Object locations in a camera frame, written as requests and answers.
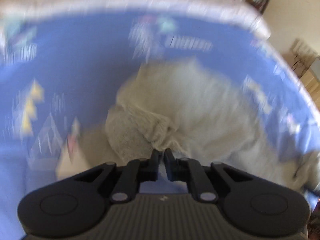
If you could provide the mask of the grey side cabinet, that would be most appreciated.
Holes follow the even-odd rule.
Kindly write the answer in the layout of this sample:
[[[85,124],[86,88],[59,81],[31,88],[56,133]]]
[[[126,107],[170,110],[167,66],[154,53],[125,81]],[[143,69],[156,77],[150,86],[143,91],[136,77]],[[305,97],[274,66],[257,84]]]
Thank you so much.
[[[313,76],[320,82],[320,59],[319,57],[315,58],[313,63],[309,67],[310,72],[312,72]]]

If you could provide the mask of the grey sweat pants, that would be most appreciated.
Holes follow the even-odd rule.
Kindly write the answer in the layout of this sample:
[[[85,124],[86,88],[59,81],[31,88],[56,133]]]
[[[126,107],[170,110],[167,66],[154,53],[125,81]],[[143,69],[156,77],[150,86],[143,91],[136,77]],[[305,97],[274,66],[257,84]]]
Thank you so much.
[[[141,66],[118,90],[104,125],[81,129],[75,121],[56,175],[64,179],[106,162],[125,165],[167,148],[179,158],[223,162],[296,191],[319,189],[319,153],[280,161],[244,95],[194,60]]]

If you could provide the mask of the blue patterned bed sheet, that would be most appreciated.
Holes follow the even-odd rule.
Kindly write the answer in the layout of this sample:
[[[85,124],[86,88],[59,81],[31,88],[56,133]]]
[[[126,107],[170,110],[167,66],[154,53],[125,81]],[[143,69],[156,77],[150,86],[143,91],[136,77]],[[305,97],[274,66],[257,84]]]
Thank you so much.
[[[121,84],[151,59],[195,56],[230,78],[282,160],[319,149],[319,112],[268,43],[240,26],[142,11],[6,21],[1,53],[1,239],[21,239],[23,196],[55,181],[73,124],[105,121]]]

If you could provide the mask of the white power strip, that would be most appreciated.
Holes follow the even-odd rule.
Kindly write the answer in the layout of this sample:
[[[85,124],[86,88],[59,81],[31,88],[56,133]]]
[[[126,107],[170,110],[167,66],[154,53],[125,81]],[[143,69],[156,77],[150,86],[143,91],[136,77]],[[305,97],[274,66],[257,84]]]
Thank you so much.
[[[291,47],[291,51],[294,54],[295,59],[300,61],[306,67],[310,67],[315,59],[319,57],[319,53],[300,38],[295,39]]]

